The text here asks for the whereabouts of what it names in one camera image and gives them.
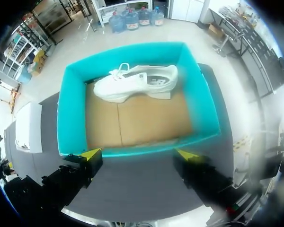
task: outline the chair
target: chair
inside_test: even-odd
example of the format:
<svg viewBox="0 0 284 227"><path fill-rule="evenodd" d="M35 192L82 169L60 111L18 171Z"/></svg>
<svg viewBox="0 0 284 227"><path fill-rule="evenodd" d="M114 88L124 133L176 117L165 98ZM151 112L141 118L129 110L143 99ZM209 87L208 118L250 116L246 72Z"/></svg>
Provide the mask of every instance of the chair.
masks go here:
<svg viewBox="0 0 284 227"><path fill-rule="evenodd" d="M213 45L213 49L217 52L217 54L221 55L223 58L226 57L226 53L222 50L222 48L225 46L225 44L227 43L228 40L231 40L233 42L236 42L237 39L239 39L240 37L242 37L244 34L242 32L238 33L237 35L233 35L230 31L224 30L222 29L223 33L225 34L225 39L223 41L223 43L221 44L221 46L218 45Z"/></svg>

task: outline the cardboard bottom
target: cardboard bottom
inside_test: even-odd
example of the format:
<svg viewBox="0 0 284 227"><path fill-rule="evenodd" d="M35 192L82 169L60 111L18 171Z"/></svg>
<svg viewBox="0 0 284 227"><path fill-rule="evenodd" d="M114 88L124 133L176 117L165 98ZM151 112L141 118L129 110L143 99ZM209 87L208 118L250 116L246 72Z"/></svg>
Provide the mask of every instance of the cardboard bottom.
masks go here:
<svg viewBox="0 0 284 227"><path fill-rule="evenodd" d="M193 134L181 88L170 100L135 94L124 103L106 102L86 89L86 136L89 149L151 146Z"/></svg>

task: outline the white sneaker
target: white sneaker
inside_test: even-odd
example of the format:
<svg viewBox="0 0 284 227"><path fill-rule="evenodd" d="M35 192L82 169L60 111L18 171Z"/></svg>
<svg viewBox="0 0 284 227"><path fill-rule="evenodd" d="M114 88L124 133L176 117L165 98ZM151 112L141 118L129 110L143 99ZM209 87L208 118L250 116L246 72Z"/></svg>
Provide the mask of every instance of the white sneaker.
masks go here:
<svg viewBox="0 0 284 227"><path fill-rule="evenodd" d="M99 98L113 103L122 103L134 93L145 93L152 98L170 99L170 91L176 86L178 69L168 67L138 65L129 69L122 63L118 70L97 81L94 93Z"/></svg>

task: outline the table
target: table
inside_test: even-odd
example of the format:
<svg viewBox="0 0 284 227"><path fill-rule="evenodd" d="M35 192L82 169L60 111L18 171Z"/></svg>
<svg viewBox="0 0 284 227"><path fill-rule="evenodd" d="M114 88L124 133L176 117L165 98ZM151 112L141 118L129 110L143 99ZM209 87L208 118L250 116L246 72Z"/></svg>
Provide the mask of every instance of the table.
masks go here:
<svg viewBox="0 0 284 227"><path fill-rule="evenodd" d="M199 66L217 105L221 136L193 149L210 157L220 173L232 177L232 135L224 99L211 68ZM41 183L42 176L51 174L62 163L56 133L58 98L59 93L40 103L43 153L28 154L15 149L15 123L5 131L7 158L20 177L29 175ZM65 208L100 220L139 222L176 216L202 206L197 194L185 187L176 172L173 152L104 158L91 185L81 189Z"/></svg>
<svg viewBox="0 0 284 227"><path fill-rule="evenodd" d="M235 35L243 33L239 39L240 43L231 42L239 56L245 62L251 76L254 78L261 98L275 94L276 90L284 84L279 59L274 50L269 50L262 38L253 27L246 23L245 28L240 28L231 18L228 18L215 9L210 9L211 15L216 24L223 29L232 31Z"/></svg>

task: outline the floor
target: floor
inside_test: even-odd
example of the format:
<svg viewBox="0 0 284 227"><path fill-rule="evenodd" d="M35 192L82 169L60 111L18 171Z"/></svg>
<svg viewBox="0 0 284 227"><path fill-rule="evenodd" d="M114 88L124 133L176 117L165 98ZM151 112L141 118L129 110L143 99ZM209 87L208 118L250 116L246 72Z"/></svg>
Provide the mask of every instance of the floor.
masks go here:
<svg viewBox="0 0 284 227"><path fill-rule="evenodd" d="M94 33L92 29L88 29L88 23L84 18L77 18L54 35L57 41L63 40L48 58L42 73L22 86L15 113L30 101L40 102L59 92L64 69L72 62L122 45L181 41L188 45L198 63L208 64L214 70L226 103L233 141L251 138L254 132L259 130L259 122L254 120L258 119L255 116L259 113L257 106L249 103L251 91L248 83L245 83L244 68L235 59L217 55L212 49L212 44L217 43L215 38L194 23L176 20L165 20L164 23L162 27L141 27L136 31L126 31L121 34L111 33L109 26L106 26L104 30L99 28ZM249 152L250 144L242 146L236 152L235 159L241 159L246 152ZM196 222L196 219L191 216L192 213L198 212L197 210L160 220L160 226L192 226L192 222ZM199 222L196 226L205 226L205 223Z"/></svg>

